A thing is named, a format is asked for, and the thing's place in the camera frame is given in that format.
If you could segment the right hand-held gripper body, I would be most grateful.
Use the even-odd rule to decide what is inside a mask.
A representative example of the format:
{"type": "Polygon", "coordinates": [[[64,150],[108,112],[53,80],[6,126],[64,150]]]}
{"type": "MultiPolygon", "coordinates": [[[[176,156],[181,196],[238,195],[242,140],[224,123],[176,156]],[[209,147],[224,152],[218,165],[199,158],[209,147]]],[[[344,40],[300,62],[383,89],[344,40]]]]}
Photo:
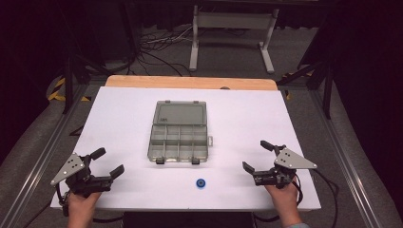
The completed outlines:
{"type": "Polygon", "coordinates": [[[253,174],[255,185],[274,185],[281,189],[290,184],[298,169],[316,169],[317,165],[305,159],[286,145],[278,146],[274,152],[274,166],[268,171],[256,171],[253,174]]]}

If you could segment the person's right hand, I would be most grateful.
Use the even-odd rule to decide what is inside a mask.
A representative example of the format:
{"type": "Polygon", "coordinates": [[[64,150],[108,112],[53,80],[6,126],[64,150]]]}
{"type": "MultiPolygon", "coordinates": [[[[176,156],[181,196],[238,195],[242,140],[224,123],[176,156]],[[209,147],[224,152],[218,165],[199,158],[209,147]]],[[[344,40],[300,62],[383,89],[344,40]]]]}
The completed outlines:
{"type": "Polygon", "coordinates": [[[282,228],[302,223],[297,209],[298,190],[293,184],[278,189],[274,185],[265,185],[281,222],[282,228]]]}

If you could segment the black tripod stand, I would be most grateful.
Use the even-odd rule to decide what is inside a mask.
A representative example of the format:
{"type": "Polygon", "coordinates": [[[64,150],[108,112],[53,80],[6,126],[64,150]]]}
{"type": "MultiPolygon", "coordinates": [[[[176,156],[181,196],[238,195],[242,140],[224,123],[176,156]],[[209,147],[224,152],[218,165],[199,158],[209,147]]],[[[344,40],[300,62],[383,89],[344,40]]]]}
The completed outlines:
{"type": "Polygon", "coordinates": [[[75,86],[128,68],[138,54],[130,0],[51,0],[63,48],[65,112],[77,103],[75,86]]]}
{"type": "Polygon", "coordinates": [[[297,71],[286,73],[279,81],[277,81],[278,86],[286,86],[294,80],[310,73],[311,76],[306,81],[306,87],[309,90],[317,90],[322,82],[325,82],[322,110],[328,120],[331,119],[330,103],[332,96],[332,83],[334,79],[334,73],[332,70],[332,51],[328,44],[328,41],[332,40],[331,24],[332,15],[331,13],[328,13],[321,22],[316,35],[297,65],[297,71]]]}

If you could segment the white table mat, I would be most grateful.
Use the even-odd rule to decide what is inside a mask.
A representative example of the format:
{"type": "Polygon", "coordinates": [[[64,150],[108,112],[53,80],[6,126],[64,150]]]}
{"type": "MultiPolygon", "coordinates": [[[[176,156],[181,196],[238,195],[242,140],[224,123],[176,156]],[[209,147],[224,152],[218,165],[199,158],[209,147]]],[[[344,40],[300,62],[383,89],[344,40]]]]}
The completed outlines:
{"type": "Polygon", "coordinates": [[[288,110],[278,91],[163,89],[103,86],[74,148],[80,155],[103,147],[90,165],[96,176],[119,165],[124,173],[97,202],[116,211],[258,211],[273,204],[242,168],[247,162],[268,170],[274,153],[260,141],[301,151],[288,110]],[[207,162],[199,165],[147,157],[158,101],[204,101],[208,134],[213,139],[207,162]]]}

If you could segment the clear plastic compartment box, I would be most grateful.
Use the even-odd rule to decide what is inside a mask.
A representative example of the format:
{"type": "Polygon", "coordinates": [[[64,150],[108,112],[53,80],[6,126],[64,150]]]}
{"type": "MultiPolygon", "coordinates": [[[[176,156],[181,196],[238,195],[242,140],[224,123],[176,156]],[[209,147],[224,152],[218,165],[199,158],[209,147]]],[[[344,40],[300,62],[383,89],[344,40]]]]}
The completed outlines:
{"type": "Polygon", "coordinates": [[[211,142],[206,102],[156,103],[147,151],[151,162],[207,162],[211,142]]]}

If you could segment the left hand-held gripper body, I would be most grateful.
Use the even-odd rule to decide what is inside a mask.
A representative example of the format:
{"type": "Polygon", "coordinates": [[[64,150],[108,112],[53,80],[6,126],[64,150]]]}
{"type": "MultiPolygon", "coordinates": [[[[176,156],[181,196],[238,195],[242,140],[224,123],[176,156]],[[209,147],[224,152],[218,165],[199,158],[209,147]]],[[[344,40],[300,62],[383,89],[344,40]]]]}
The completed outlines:
{"type": "Polygon", "coordinates": [[[92,161],[90,154],[85,156],[71,154],[51,180],[50,185],[56,187],[61,181],[64,181],[73,194],[85,198],[92,193],[109,191],[113,179],[110,176],[93,176],[89,167],[92,161]]]}

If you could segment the person's left hand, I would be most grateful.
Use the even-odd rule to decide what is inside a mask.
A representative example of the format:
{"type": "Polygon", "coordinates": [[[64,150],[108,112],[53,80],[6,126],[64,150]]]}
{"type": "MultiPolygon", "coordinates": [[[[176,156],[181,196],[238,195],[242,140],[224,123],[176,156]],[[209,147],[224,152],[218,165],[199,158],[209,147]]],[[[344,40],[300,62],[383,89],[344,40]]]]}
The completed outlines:
{"type": "Polygon", "coordinates": [[[87,198],[71,193],[68,196],[67,228],[91,228],[95,206],[101,193],[92,193],[87,198]]]}

